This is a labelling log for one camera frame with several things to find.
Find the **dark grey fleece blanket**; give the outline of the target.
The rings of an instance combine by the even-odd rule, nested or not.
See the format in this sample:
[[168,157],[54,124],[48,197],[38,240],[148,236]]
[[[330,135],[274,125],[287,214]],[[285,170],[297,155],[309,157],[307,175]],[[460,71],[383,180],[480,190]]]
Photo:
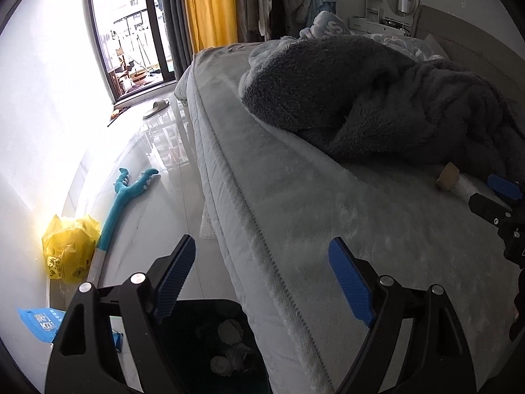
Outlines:
[[242,75],[240,100],[341,163],[450,163],[479,179],[524,179],[519,105],[453,62],[362,36],[274,43]]

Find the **white plastic wrap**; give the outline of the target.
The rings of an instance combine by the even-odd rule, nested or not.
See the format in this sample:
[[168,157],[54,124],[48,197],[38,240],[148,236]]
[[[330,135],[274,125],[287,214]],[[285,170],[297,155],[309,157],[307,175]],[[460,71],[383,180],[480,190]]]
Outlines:
[[459,174],[454,185],[451,187],[450,192],[465,203],[468,203],[470,197],[477,194],[479,191],[467,177]]

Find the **white dresser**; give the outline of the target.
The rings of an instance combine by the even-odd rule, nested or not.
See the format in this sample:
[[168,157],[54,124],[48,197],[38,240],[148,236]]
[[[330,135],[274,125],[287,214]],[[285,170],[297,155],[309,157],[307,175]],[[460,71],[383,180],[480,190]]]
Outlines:
[[386,0],[365,0],[365,14],[354,15],[348,20],[348,26],[356,34],[387,34],[409,36],[411,25],[404,20],[397,20],[387,15],[389,9]]

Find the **grey slipper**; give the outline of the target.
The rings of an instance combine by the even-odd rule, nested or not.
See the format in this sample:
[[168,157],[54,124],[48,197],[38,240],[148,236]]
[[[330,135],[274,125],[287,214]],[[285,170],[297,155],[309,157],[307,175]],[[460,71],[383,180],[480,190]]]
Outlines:
[[167,99],[155,101],[153,103],[151,109],[147,113],[144,114],[142,119],[146,120],[146,119],[152,118],[153,116],[155,116],[160,111],[168,108],[169,105],[170,105],[170,101],[167,100]]

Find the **grey bed mattress cover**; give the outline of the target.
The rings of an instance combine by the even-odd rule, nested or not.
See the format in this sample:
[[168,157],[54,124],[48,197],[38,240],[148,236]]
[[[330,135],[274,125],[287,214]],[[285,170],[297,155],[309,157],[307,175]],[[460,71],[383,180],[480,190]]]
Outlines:
[[259,123],[239,97],[251,51],[200,52],[175,93],[189,107],[205,203],[272,390],[335,392],[366,337],[328,261],[335,237],[403,286],[444,286],[485,382],[510,343],[519,274],[495,229],[437,190],[430,171],[346,169]]

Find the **black trash bin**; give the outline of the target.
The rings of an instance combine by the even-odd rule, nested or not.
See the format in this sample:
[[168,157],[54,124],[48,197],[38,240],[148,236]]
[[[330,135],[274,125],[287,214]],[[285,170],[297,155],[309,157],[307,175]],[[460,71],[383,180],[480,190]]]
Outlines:
[[[245,372],[215,374],[210,360],[235,346],[221,341],[217,329],[227,319],[243,331],[242,343],[253,351]],[[271,393],[269,376],[247,316],[240,304],[227,299],[176,302],[158,329],[157,349],[165,370],[175,379],[177,393]]]

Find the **dark grey curtain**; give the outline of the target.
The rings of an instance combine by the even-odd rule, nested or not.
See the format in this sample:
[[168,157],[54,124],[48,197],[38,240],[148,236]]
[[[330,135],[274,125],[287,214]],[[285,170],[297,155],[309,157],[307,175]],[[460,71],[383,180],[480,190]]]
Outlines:
[[179,80],[193,57],[185,0],[162,1],[175,78]]

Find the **yellow curtain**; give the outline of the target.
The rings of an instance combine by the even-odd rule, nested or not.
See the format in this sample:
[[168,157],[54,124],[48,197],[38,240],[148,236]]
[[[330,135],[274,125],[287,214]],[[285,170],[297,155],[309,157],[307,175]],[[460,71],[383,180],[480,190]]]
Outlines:
[[185,0],[194,54],[238,41],[236,0]]

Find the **yellow plastic bag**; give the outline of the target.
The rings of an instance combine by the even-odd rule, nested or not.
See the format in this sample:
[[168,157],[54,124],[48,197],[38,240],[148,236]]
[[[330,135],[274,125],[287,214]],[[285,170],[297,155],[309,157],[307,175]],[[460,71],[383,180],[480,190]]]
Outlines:
[[90,215],[78,219],[54,215],[42,236],[47,276],[70,284],[85,280],[100,233],[100,222]]

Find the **light blue patterned quilt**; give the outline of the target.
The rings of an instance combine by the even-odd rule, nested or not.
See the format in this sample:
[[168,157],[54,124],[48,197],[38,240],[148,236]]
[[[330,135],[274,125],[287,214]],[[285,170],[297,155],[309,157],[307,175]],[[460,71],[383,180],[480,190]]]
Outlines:
[[450,60],[445,50],[433,38],[423,40],[411,36],[392,34],[352,32],[337,15],[331,11],[321,11],[313,20],[313,24],[300,31],[301,38],[321,38],[324,36],[361,36],[374,40],[382,45],[396,50],[412,60]]

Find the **black window frame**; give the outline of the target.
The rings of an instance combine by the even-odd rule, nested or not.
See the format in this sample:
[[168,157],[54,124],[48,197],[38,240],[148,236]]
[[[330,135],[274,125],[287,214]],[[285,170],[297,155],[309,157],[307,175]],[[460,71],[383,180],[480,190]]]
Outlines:
[[115,101],[175,79],[163,0],[87,0]]

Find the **beige headboard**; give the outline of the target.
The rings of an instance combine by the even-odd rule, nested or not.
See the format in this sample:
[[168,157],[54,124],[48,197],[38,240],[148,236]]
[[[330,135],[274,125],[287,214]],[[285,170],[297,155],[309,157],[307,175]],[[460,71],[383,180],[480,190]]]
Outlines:
[[524,104],[524,59],[505,44],[451,14],[421,5],[411,35],[431,35],[450,60],[488,79],[505,96]]

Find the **blue wet wipes pack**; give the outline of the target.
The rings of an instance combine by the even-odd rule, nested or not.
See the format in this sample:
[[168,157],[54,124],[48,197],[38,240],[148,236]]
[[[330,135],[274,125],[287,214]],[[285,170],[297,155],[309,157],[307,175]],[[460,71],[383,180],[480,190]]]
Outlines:
[[66,316],[65,310],[51,307],[36,309],[17,308],[20,320],[38,340],[53,345]]

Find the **bubble wrap sheet on floor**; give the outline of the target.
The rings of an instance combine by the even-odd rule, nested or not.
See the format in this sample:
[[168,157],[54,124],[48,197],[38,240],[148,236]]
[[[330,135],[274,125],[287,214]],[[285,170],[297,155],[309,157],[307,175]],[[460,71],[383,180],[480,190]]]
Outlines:
[[199,237],[203,239],[217,239],[206,204],[203,207]]

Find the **teal dinosaur plush stick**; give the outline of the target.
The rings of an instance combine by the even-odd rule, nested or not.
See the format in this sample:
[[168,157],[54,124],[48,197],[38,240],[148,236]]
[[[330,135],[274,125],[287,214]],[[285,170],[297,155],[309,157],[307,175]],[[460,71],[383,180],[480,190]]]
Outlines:
[[123,167],[119,169],[119,176],[113,184],[116,196],[100,231],[100,237],[94,249],[94,255],[86,278],[87,282],[98,286],[104,261],[110,250],[112,236],[122,212],[134,198],[139,197],[150,187],[153,177],[158,174],[159,171],[155,168],[146,169],[140,174],[138,180],[131,184],[129,182],[129,171]]

